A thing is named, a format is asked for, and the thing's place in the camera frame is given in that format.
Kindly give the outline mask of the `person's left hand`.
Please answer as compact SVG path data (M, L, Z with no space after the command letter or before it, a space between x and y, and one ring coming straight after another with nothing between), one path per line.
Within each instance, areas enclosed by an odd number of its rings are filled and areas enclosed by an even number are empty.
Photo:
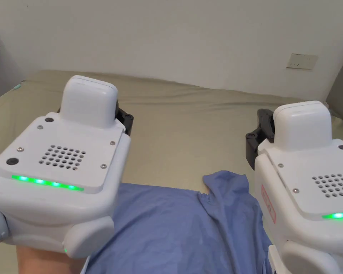
M19 274L80 274L87 259L72 259L64 253L16 246Z

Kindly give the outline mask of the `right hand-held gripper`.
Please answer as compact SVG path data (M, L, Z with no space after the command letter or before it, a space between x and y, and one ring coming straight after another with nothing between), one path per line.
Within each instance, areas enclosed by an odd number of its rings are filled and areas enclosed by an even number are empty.
M259 109L245 136L274 274L343 274L343 140L319 101Z

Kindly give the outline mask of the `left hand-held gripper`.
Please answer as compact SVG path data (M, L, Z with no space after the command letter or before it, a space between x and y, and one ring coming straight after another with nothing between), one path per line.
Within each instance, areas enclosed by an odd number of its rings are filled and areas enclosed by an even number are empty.
M73 76L60 111L36 118L0 154L0 243L79 259L111 239L131 142L118 110L114 85Z

